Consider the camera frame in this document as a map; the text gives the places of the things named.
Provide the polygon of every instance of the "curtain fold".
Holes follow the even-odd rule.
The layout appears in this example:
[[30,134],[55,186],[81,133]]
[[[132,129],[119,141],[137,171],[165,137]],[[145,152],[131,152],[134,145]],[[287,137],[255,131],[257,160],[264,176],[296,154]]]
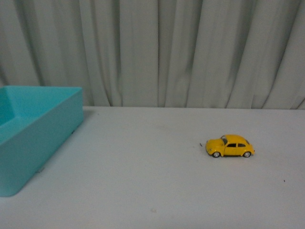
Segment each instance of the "curtain fold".
[[3,0],[0,86],[98,106],[305,109],[305,0]]

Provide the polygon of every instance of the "table surface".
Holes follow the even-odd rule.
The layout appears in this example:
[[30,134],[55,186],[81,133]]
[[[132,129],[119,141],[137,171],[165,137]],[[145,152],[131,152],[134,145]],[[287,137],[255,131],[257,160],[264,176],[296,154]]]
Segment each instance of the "table surface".
[[[84,107],[81,126],[16,195],[3,229],[304,228],[305,111]],[[209,156],[239,134],[250,158]]]

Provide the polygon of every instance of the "yellow toy car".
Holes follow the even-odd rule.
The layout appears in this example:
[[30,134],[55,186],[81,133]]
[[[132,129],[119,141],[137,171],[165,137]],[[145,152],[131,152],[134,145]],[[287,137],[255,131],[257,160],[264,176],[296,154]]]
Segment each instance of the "yellow toy car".
[[253,146],[246,139],[238,135],[224,135],[219,139],[208,140],[205,144],[205,150],[213,157],[249,157],[255,154]]

